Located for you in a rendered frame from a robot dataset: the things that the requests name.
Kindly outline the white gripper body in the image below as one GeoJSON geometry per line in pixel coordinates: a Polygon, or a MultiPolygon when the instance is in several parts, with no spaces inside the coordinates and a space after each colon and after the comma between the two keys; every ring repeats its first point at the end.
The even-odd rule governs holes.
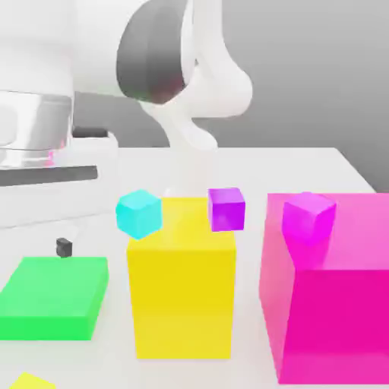
{"type": "Polygon", "coordinates": [[[117,191],[110,165],[0,169],[0,228],[104,213],[117,191]]]}

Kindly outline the small cyan cube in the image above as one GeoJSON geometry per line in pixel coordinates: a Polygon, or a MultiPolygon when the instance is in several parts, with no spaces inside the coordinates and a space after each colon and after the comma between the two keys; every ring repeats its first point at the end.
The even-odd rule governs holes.
{"type": "Polygon", "coordinates": [[[139,240],[162,228],[162,200],[144,189],[133,191],[119,198],[115,215],[117,227],[139,240]]]}

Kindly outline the small yellow cube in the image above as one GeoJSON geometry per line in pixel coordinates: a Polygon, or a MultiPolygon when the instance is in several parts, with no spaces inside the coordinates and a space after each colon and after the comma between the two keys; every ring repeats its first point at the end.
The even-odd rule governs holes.
{"type": "Polygon", "coordinates": [[[56,386],[52,382],[30,373],[23,372],[16,381],[11,384],[9,389],[56,389],[56,386]]]}

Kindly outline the small purple cube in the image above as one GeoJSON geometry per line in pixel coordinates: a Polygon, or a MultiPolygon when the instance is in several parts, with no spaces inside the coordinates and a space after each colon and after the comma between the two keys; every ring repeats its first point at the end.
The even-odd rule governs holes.
{"type": "Polygon", "coordinates": [[[209,188],[207,200],[207,214],[213,232],[244,229],[245,199],[239,188],[209,188]]]}

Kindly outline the small magenta cube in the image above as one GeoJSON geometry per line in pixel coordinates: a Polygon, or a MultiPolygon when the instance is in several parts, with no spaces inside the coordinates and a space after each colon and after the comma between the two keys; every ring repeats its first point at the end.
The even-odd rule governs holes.
{"type": "Polygon", "coordinates": [[[320,242],[331,234],[336,210],[336,202],[322,194],[294,194],[283,205],[283,234],[306,244],[320,242]]]}

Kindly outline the large green box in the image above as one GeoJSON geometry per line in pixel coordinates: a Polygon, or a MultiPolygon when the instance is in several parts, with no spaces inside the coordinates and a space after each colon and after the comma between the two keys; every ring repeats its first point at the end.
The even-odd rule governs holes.
{"type": "Polygon", "coordinates": [[[0,291],[0,340],[91,340],[105,257],[25,257],[0,291]]]}

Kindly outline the large yellow box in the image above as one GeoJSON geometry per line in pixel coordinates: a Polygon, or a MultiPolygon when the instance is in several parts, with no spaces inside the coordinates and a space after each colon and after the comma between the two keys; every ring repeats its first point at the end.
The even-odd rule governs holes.
{"type": "Polygon", "coordinates": [[[162,229],[127,248],[136,356],[229,359],[235,236],[212,232],[206,198],[162,205],[162,229]]]}

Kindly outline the large pink box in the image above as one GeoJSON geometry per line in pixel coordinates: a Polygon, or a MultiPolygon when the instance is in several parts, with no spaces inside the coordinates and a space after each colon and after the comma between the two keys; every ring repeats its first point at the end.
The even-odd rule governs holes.
{"type": "Polygon", "coordinates": [[[285,236],[269,194],[259,296],[281,384],[389,384],[389,194],[337,193],[331,234],[285,236]]]}

